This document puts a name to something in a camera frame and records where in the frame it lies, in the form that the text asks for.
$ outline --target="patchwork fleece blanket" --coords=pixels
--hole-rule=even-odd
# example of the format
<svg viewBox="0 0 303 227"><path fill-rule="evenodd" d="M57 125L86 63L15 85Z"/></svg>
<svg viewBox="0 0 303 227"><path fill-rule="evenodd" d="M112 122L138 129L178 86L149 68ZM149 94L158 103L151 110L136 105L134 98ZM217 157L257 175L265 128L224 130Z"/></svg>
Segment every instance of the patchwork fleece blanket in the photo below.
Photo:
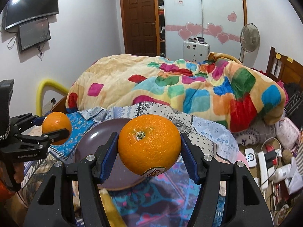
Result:
<svg viewBox="0 0 303 227"><path fill-rule="evenodd" d="M226 54L210 53L202 63L124 54L103 57L82 73L66 108L72 113L150 101L239 132L257 118L275 124L285 99L274 81Z"/></svg>

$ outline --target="plastic bottle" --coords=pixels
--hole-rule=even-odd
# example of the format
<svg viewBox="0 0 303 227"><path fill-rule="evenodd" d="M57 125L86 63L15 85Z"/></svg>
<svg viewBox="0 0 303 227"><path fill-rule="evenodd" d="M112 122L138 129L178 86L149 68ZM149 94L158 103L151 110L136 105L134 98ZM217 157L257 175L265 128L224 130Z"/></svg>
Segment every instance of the plastic bottle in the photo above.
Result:
<svg viewBox="0 0 303 227"><path fill-rule="evenodd" d="M278 168L275 172L275 175L273 176L272 181L274 183L278 183L283 181L285 178L287 178L287 175L289 174L291 168L291 164L287 164L285 166L282 166Z"/></svg>

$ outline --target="wooden door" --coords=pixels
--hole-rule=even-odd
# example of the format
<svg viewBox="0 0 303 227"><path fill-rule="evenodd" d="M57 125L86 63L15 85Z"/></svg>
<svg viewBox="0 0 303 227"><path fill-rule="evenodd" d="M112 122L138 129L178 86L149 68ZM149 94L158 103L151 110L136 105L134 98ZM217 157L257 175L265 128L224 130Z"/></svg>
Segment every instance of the wooden door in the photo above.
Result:
<svg viewBox="0 0 303 227"><path fill-rule="evenodd" d="M156 56L154 0L121 0L125 51L138 56Z"/></svg>

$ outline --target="heart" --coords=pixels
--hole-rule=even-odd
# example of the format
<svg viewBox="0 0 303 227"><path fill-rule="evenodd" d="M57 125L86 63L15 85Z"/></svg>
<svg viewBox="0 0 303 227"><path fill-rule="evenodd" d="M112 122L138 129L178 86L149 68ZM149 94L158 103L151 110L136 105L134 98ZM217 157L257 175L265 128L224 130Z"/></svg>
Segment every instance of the heart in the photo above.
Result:
<svg viewBox="0 0 303 227"><path fill-rule="evenodd" d="M194 25L193 23L187 23L185 27L187 30L191 31L193 37L200 34L203 30L203 26L201 24Z"/></svg>
<svg viewBox="0 0 303 227"><path fill-rule="evenodd" d="M218 33L223 31L223 27L221 25L214 25L212 23L209 23L207 25L207 29L210 32L211 35L213 35L213 37L216 37Z"/></svg>
<svg viewBox="0 0 303 227"><path fill-rule="evenodd" d="M183 40L187 40L191 37L192 33L189 30L179 30L178 31L179 36L183 39Z"/></svg>
<svg viewBox="0 0 303 227"><path fill-rule="evenodd" d="M222 44L226 43L229 40L229 36L227 34L222 34L222 33L218 33L217 38Z"/></svg>
<svg viewBox="0 0 303 227"><path fill-rule="evenodd" d="M227 16L227 19L231 22L236 22L237 21L237 15L232 12L229 16Z"/></svg>

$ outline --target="television screen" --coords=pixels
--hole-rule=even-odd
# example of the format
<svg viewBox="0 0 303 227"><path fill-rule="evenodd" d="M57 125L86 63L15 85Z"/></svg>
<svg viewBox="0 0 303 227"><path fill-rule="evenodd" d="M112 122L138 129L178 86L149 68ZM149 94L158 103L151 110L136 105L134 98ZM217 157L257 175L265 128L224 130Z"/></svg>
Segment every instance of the television screen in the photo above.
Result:
<svg viewBox="0 0 303 227"><path fill-rule="evenodd" d="M10 0L6 6L4 29L25 21L59 13L58 0Z"/></svg>

